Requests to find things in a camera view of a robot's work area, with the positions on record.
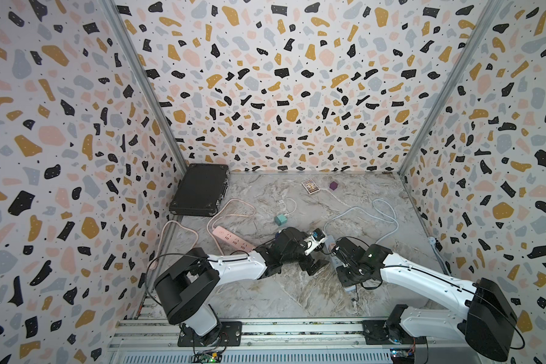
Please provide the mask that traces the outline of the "teal USB charger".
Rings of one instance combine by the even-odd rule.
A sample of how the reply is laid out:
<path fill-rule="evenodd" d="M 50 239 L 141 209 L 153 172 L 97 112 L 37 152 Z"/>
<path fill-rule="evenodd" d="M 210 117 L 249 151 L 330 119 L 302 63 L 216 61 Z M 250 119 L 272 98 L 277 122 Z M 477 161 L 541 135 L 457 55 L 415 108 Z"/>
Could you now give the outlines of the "teal USB charger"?
<path fill-rule="evenodd" d="M 277 224 L 277 226 L 283 226 L 284 224 L 288 222 L 288 218 L 286 217 L 285 214 L 279 214 L 279 215 L 276 215 L 276 217 L 274 218 L 274 221 Z"/>

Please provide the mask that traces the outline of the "pink power strip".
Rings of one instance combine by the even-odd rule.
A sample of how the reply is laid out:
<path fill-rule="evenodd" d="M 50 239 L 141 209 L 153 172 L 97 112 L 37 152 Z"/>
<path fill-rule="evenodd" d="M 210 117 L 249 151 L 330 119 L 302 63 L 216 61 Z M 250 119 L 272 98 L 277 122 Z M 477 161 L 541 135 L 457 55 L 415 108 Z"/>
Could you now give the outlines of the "pink power strip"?
<path fill-rule="evenodd" d="M 212 233 L 218 241 L 230 245 L 235 248 L 235 250 L 241 250 L 248 253 L 256 248 L 253 244 L 221 226 L 216 227 Z"/>

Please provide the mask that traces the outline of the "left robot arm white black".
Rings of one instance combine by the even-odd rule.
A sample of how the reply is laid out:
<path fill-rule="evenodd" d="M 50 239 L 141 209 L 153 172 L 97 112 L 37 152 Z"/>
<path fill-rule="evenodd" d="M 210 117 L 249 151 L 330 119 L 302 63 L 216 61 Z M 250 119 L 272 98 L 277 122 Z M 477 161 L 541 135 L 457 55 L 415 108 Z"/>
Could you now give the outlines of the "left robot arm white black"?
<path fill-rule="evenodd" d="M 279 275 L 287 264 L 297 264 L 313 276 L 329 264 L 312 256 L 323 249 L 327 239 L 319 228 L 306 233 L 287 227 L 250 252 L 216 256 L 195 247 L 179 254 L 178 261 L 145 290 L 162 307 L 168 323 L 179 327 L 179 347 L 237 347 L 242 324 L 217 317 L 207 302 L 215 288 Z"/>

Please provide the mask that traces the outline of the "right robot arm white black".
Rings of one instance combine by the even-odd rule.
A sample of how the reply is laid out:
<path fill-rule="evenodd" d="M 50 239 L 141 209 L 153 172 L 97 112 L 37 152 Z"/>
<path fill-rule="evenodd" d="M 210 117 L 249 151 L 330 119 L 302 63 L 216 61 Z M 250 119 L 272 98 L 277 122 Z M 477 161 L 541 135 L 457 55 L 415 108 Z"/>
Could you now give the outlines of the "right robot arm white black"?
<path fill-rule="evenodd" d="M 331 253 L 342 286 L 363 286 L 368 280 L 398 285 L 435 303 L 441 309 L 417 309 L 398 304 L 383 324 L 382 335 L 400 344 L 407 338 L 433 337 L 464 341 L 481 356 L 505 362 L 514 349 L 517 315 L 499 286 L 453 278 L 378 244 L 362 248 L 349 238 L 337 240 Z"/>

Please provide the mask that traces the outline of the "card box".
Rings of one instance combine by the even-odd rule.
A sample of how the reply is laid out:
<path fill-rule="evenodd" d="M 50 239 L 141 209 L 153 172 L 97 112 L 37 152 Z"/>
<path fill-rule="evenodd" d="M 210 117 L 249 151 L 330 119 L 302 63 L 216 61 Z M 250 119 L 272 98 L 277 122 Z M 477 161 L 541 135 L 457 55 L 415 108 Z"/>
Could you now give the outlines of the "card box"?
<path fill-rule="evenodd" d="M 305 180 L 301 184 L 309 195 L 316 194 L 321 190 L 317 183 L 312 179 Z"/>

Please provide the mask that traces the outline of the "black briefcase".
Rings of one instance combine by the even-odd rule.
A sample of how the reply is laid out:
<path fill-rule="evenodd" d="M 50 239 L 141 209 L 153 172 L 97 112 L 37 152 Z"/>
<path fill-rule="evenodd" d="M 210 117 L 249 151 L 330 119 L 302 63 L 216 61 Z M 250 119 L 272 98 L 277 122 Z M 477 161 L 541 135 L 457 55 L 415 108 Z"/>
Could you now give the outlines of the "black briefcase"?
<path fill-rule="evenodd" d="M 227 165 L 190 164 L 169 205 L 173 215 L 213 217 L 228 191 Z"/>

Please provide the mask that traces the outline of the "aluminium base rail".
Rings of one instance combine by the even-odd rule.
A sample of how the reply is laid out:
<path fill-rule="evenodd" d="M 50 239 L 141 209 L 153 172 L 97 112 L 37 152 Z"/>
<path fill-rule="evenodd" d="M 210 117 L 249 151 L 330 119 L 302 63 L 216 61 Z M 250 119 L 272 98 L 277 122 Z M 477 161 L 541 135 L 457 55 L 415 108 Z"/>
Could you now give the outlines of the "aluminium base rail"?
<path fill-rule="evenodd" d="M 380 318 L 233 318 L 213 344 L 165 320 L 126 320 L 107 363 L 486 363 L 467 344 L 383 338 Z"/>

